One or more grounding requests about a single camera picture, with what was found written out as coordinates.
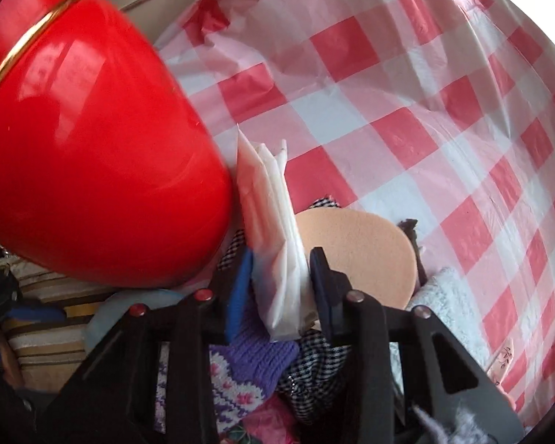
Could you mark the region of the light blue towel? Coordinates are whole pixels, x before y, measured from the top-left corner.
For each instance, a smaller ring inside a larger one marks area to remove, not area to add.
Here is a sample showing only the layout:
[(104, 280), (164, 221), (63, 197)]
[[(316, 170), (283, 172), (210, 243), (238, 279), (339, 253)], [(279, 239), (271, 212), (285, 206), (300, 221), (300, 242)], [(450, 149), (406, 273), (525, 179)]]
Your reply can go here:
[(482, 332), (477, 304), (456, 269), (445, 267), (431, 276), (405, 310), (411, 311), (417, 306), (430, 308), (478, 365), (486, 368), (491, 353)]

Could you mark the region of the grey drawstring pouch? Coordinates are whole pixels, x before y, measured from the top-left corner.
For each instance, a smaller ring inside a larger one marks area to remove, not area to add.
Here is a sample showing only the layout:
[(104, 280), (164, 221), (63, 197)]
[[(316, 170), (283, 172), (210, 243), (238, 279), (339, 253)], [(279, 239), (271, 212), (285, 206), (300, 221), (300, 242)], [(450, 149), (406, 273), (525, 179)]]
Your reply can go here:
[(411, 246), (414, 252), (414, 256), (416, 260), (416, 269), (417, 269), (417, 283), (416, 283), (415, 291), (418, 291), (419, 289), (421, 289), (428, 282), (426, 270), (421, 260), (421, 250), (419, 248), (418, 240), (417, 240), (417, 232), (416, 232), (417, 225), (418, 225), (417, 219), (404, 219), (404, 221), (401, 221), (397, 224), (397, 227), (401, 229), (404, 235), (407, 236), (407, 239), (409, 239), (409, 242), (411, 243)]

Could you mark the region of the magenta knit glove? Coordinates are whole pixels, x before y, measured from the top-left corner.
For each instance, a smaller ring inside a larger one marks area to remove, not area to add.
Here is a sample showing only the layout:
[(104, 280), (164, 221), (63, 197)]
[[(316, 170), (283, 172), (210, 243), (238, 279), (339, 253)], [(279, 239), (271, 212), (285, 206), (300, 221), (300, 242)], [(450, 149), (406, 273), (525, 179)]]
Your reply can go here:
[(242, 419), (248, 435), (262, 443), (299, 443), (297, 419), (278, 394)]

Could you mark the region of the beige round sponge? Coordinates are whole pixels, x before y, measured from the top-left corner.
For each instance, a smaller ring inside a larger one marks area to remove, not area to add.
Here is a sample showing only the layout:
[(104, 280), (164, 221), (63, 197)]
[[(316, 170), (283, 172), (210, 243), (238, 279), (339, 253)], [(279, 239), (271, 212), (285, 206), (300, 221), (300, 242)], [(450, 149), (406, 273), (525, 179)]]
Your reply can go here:
[(410, 239), (393, 222), (354, 209), (314, 208), (296, 215), (306, 252), (324, 250), (331, 269), (382, 305), (404, 309), (417, 283)]

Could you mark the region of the red thermos jug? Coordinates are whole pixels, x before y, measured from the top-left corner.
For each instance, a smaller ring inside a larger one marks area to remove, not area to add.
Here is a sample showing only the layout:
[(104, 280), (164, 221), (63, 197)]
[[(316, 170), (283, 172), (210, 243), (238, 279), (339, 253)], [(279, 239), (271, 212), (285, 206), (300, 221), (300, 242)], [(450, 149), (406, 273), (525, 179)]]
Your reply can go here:
[(232, 183), (152, 45), (107, 0), (0, 0), (0, 245), (74, 279), (171, 287)]

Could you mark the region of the floral white bow scrunchie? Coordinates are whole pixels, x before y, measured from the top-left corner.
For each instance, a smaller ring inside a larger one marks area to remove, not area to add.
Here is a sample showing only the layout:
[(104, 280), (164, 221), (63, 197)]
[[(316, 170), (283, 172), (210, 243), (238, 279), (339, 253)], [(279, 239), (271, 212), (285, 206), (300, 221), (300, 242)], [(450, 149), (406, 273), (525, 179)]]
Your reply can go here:
[(489, 364), (486, 375), (492, 380), (493, 384), (508, 401), (512, 410), (516, 409), (515, 401), (503, 388), (503, 381), (506, 377), (514, 357), (514, 343), (513, 339), (508, 337), (500, 346), (495, 357)]

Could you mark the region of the striped velvet cushion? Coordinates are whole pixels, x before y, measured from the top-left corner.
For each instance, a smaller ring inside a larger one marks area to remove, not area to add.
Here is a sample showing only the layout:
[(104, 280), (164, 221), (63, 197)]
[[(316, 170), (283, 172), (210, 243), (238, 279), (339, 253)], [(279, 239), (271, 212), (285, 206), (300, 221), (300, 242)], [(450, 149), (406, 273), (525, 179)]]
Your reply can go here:
[(86, 327), (116, 290), (51, 272), (15, 256), (1, 259), (1, 268), (18, 280), (24, 298), (66, 313), (62, 322), (8, 318), (3, 325), (25, 386), (57, 393), (86, 358)]

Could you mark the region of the red white checkered tablecloth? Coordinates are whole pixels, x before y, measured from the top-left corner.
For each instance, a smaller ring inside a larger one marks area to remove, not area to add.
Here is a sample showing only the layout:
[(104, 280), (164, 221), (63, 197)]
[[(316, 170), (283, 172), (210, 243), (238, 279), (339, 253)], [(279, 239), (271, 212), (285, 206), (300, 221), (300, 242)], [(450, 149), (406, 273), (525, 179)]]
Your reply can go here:
[(197, 0), (157, 41), (221, 145), (289, 151), (296, 211), (416, 219), (470, 287), (506, 391), (555, 403), (555, 44), (509, 0)]

